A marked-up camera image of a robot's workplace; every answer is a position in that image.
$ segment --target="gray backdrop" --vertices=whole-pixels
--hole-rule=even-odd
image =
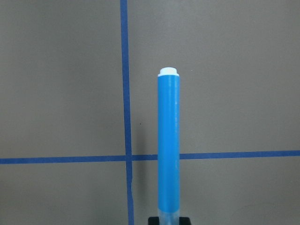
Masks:
[[[128,0],[133,154],[157,153],[157,73],[181,152],[300,149],[298,0]],[[120,2],[0,1],[0,158],[124,155]],[[194,225],[299,225],[300,158],[181,161]],[[125,162],[0,165],[1,225],[128,224]],[[133,162],[135,224],[157,161]]]

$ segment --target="blue tube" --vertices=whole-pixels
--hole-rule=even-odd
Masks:
[[[178,225],[180,209],[180,77],[166,67],[158,75],[158,215]]]

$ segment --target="blue tape line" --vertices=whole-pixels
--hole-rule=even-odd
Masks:
[[[157,160],[157,155],[133,155],[133,161],[148,161],[148,160]]]
[[[191,153],[191,154],[180,154],[180,159],[260,158],[260,157],[287,157],[287,156],[300,156],[300,150]]]
[[[122,48],[128,225],[134,225],[134,206],[133,206],[133,197],[132,197],[132,151],[131,151],[131,125],[130,125],[127,0],[120,0],[120,16],[121,16],[121,48]]]
[[[0,164],[119,162],[125,160],[125,156],[0,158]]]
[[[217,152],[217,153],[187,153],[180,154],[180,159],[210,159],[210,158],[259,158],[259,157],[296,157],[300,150],[288,151],[245,151],[245,152]],[[130,162],[153,161],[157,155],[132,155],[132,160],[124,156],[74,156],[74,157],[35,157],[35,158],[0,158],[0,164],[39,164],[39,163],[89,163],[89,162]],[[130,180],[132,167],[129,166]]]

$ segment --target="black base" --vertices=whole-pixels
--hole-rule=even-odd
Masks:
[[[149,217],[148,225],[159,225],[158,217]],[[179,217],[179,225],[192,225],[188,217]]]

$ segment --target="cylinder top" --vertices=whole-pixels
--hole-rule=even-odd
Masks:
[[[158,74],[158,76],[164,76],[164,75],[175,75],[175,76],[179,76],[179,74],[177,73],[177,69],[173,68],[173,67],[165,67],[162,68],[160,70],[160,74]]]

